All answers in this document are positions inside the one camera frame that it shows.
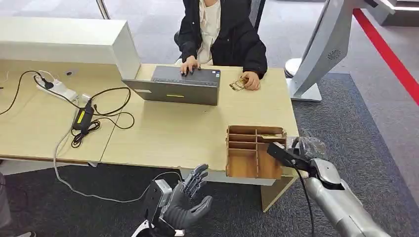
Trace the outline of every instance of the power strip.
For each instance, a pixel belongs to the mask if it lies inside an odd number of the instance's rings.
[[[39,84],[41,84],[42,86],[45,86],[45,83],[42,81],[42,80],[38,80],[38,77],[37,77],[37,81],[39,82]],[[60,99],[62,99],[62,100],[64,100],[64,98],[62,98],[62,97],[60,97],[60,96],[58,96],[58,95],[55,95],[55,94],[53,94],[53,93],[51,93],[51,91],[53,91],[53,92],[55,92],[55,93],[57,93],[57,94],[60,94],[60,95],[62,95],[62,96],[64,96],[64,97],[66,97],[68,100],[70,100],[70,101],[73,101],[73,100],[75,100],[77,97],[78,97],[78,94],[75,92],[75,91],[73,91],[73,90],[70,90],[70,89],[68,89],[65,85],[64,85],[64,83],[62,83],[62,82],[60,82],[59,80],[57,80],[57,79],[54,79],[54,81],[52,82],[52,84],[54,85],[51,89],[49,89],[49,90],[47,90],[47,89],[45,89],[45,88],[42,88],[41,86],[39,86],[39,85],[37,85],[37,88],[38,89],[40,89],[40,90],[42,90],[42,91],[45,91],[46,93],[48,93],[48,94],[51,94],[51,95],[53,95],[53,96],[56,96],[56,97],[58,97],[58,98],[60,98]]]

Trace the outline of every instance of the gray laptop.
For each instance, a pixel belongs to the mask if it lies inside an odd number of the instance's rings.
[[[182,76],[178,67],[157,66],[151,80],[122,81],[144,100],[217,105],[220,76],[210,69]]]

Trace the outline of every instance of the woman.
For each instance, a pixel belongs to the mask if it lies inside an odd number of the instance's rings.
[[[177,63],[187,75],[201,64],[243,67],[245,87],[257,90],[267,70],[266,47],[249,20],[246,0],[183,0],[185,17],[177,44]]]

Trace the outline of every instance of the carpet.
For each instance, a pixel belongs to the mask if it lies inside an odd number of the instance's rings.
[[[321,103],[293,102],[299,128],[323,140],[328,160],[391,236],[419,236],[419,208],[403,181],[358,89],[348,74],[327,74],[320,82]],[[165,169],[106,165],[66,166],[60,174],[80,191],[132,199]],[[170,184],[176,177],[168,175]],[[129,237],[142,221],[141,202],[102,201],[72,193],[55,179],[53,169],[9,175],[7,184],[26,190],[29,206],[13,213],[13,224],[0,236],[36,231],[41,237]],[[260,188],[208,183],[202,196],[214,197],[212,211],[187,230],[190,237],[310,236],[310,219],[301,184],[296,182],[271,207],[261,212]],[[12,208],[22,195],[10,190]],[[338,236],[312,202],[317,236]]]

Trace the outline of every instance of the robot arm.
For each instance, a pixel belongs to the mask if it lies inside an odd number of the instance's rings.
[[[325,157],[322,142],[312,137],[296,138],[293,147],[285,149],[272,143],[268,153],[285,166],[309,173],[305,182],[308,195],[320,206],[324,215],[343,237],[389,237],[363,208],[336,167]]]

